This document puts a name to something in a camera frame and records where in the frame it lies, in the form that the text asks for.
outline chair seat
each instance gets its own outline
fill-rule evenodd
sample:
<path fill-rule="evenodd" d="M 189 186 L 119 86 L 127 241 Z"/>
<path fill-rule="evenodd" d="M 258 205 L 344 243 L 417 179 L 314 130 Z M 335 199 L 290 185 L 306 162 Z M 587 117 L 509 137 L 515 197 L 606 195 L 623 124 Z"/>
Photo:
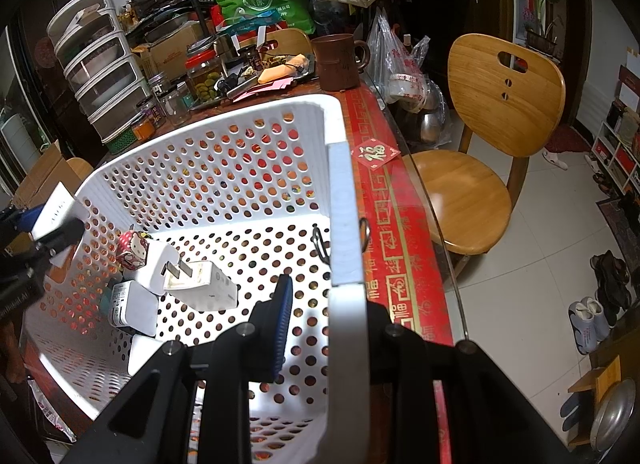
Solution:
<path fill-rule="evenodd" d="M 497 244 L 509 224 L 511 198 L 494 171 L 460 152 L 431 150 L 412 157 L 447 249 L 481 254 Z"/>

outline white plastic basket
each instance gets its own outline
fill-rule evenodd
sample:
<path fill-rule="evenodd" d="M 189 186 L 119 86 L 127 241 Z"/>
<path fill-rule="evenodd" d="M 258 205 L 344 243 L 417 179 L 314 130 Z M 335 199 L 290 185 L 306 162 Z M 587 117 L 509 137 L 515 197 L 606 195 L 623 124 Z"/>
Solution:
<path fill-rule="evenodd" d="M 101 167 L 77 197 L 91 213 L 82 244 L 66 281 L 46 281 L 25 325 L 45 368 L 82 411 L 97 417 L 129 379 L 130 336 L 111 328 L 97 304 L 116 271 L 117 235 L 135 223 L 186 261 L 213 260 L 240 286 L 238 308 L 226 312 L 198 312 L 167 295 L 157 339 L 212 341 L 247 320 L 277 276 L 290 273 L 286 362 L 276 383 L 250 383 L 254 460 L 364 458 L 366 293 L 338 100 L 301 96 L 194 123 Z M 314 250 L 314 224 L 331 243 L 331 270 Z"/>

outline potted plant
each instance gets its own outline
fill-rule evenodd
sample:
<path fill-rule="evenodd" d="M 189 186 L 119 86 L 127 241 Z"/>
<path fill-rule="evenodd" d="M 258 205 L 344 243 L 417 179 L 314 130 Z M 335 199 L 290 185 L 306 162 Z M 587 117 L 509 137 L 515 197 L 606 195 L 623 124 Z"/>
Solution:
<path fill-rule="evenodd" d="M 542 25 L 546 2 L 556 4 L 560 0 L 534 0 L 534 9 L 524 9 L 524 25 L 527 30 L 527 46 L 539 50 L 544 54 L 553 56 L 556 49 L 556 42 L 549 39 L 549 33 L 555 24 L 564 25 L 562 18 L 556 16 L 546 28 Z"/>

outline pink paper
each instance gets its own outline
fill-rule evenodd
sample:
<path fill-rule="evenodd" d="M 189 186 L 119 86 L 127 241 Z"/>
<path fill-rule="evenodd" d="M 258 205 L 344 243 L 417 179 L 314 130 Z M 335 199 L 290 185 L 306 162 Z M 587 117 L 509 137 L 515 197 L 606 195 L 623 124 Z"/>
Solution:
<path fill-rule="evenodd" d="M 233 102 L 235 103 L 236 101 L 243 100 L 259 92 L 268 92 L 270 90 L 283 89 L 291 85 L 292 81 L 293 81 L 293 78 L 289 77 L 289 78 L 276 79 L 275 81 L 269 83 L 268 85 L 258 85 L 257 87 L 252 88 L 251 90 L 245 92 L 244 94 L 240 94 L 237 98 L 233 100 Z"/>

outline white slipper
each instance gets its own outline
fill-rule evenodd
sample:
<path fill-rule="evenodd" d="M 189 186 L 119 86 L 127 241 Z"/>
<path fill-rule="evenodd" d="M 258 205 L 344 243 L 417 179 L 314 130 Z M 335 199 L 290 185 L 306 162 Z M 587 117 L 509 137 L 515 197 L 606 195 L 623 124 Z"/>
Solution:
<path fill-rule="evenodd" d="M 567 170 L 569 168 L 564 161 L 558 159 L 558 154 L 553 154 L 546 148 L 542 149 L 542 157 L 544 157 L 547 162 L 550 162 L 558 168 L 562 168 L 563 170 Z"/>
<path fill-rule="evenodd" d="M 600 166 L 598 165 L 597 161 L 593 160 L 591 158 L 591 155 L 584 154 L 584 160 L 587 161 L 587 165 L 589 165 L 589 168 L 593 170 L 593 173 L 602 173 L 600 171 Z"/>

